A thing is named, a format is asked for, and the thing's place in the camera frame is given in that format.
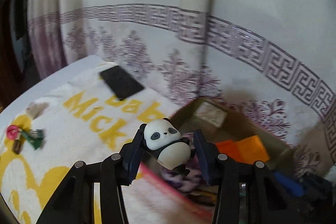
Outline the small white bottle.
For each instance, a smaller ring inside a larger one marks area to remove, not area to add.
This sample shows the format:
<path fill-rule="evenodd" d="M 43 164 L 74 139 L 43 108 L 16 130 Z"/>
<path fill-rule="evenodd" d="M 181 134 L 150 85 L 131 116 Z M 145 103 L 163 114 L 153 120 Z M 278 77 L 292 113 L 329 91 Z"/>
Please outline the small white bottle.
<path fill-rule="evenodd" d="M 26 108 L 26 114 L 31 118 L 31 119 L 36 119 L 39 116 L 43 114 L 43 112 L 49 107 L 49 104 L 47 102 L 43 103 L 31 103 L 27 108 Z"/>

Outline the panda figurine toy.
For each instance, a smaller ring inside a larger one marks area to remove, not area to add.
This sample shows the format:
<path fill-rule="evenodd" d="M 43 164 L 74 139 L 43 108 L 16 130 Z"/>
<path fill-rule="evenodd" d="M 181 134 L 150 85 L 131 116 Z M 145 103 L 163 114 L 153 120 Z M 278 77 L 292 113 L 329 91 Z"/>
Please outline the panda figurine toy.
<path fill-rule="evenodd" d="M 168 118 L 156 119 L 143 129 L 147 152 L 164 168 L 186 177 L 186 163 L 195 155 L 188 138 L 171 124 Z"/>

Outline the orange silicone block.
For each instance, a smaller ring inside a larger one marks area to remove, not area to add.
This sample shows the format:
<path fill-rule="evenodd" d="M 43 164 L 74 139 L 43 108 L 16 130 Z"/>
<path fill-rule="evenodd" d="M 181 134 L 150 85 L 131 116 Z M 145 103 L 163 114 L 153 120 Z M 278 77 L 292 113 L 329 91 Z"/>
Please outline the orange silicone block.
<path fill-rule="evenodd" d="M 215 144 L 220 153 L 226 154 L 236 162 L 253 164 L 256 161 L 267 162 L 270 156 L 257 135 L 240 141 L 221 141 Z"/>

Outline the pink tin box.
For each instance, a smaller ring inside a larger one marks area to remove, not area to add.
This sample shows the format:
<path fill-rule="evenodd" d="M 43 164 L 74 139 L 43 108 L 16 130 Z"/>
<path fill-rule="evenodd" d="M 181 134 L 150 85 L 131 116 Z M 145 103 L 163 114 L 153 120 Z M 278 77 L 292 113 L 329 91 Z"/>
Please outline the pink tin box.
<path fill-rule="evenodd" d="M 195 111 L 205 101 L 227 112 L 221 127 L 217 128 L 195 116 Z M 195 130 L 201 130 L 206 140 L 214 144 L 227 140 L 240 141 L 257 135 L 270 156 L 270 160 L 265 162 L 265 165 L 293 202 L 303 223 L 327 223 L 329 220 L 333 212 L 331 185 L 315 174 L 306 174 L 300 179 L 294 178 L 294 149 L 262 127 L 255 125 L 237 109 L 223 106 L 205 97 L 199 97 L 172 115 L 170 122 L 182 136 L 189 139 L 193 150 L 195 150 Z M 173 170 L 164 168 L 149 155 L 145 155 L 141 165 L 144 176 L 176 201 L 180 208 L 212 222 L 218 187 L 209 186 L 205 182 L 196 151 L 187 162 L 186 168 L 190 172 L 183 177 Z M 243 182 L 240 183 L 239 223 L 248 223 L 245 183 Z"/>

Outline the white yellow Mickey towel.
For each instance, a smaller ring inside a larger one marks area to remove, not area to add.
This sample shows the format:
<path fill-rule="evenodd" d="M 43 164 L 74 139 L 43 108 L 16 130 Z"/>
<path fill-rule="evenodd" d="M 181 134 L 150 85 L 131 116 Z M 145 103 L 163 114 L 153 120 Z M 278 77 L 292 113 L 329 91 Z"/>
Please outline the white yellow Mickey towel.
<path fill-rule="evenodd" d="M 20 223 L 35 223 L 64 176 L 77 161 L 103 161 L 130 142 L 143 123 L 170 118 L 197 96 L 189 75 L 178 80 L 158 73 L 163 92 L 148 86 L 120 101 L 100 77 L 113 62 L 92 57 L 68 65 L 26 91 L 1 112 L 1 195 Z M 47 102 L 41 116 L 31 119 L 26 108 Z M 19 155 L 6 129 L 41 129 L 42 146 L 26 140 Z"/>

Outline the small white printed carton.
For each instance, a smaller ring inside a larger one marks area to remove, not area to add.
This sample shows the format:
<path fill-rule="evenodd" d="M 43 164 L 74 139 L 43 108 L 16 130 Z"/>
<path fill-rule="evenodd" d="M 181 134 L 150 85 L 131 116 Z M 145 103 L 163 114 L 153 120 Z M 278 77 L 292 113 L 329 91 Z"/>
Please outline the small white printed carton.
<path fill-rule="evenodd" d="M 195 111 L 195 116 L 219 128 L 226 119 L 227 112 L 209 102 L 202 102 Z"/>

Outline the black smartphone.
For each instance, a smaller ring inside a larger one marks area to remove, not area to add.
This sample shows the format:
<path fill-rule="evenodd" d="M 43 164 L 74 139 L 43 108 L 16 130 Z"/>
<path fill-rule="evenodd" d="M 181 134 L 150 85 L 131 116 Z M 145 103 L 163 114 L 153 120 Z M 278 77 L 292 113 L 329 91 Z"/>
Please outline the black smartphone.
<path fill-rule="evenodd" d="M 120 66 L 101 71 L 100 76 L 120 101 L 144 89 L 142 84 Z"/>

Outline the white purple patterned curtain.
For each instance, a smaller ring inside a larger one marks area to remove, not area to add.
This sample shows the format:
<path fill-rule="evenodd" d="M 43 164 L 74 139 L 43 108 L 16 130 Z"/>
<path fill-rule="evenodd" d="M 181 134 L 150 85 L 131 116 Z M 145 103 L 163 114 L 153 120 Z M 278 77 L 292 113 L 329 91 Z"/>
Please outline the white purple patterned curtain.
<path fill-rule="evenodd" d="M 335 0 L 28 0 L 41 78 L 89 55 L 185 105 L 210 97 L 335 170 Z"/>

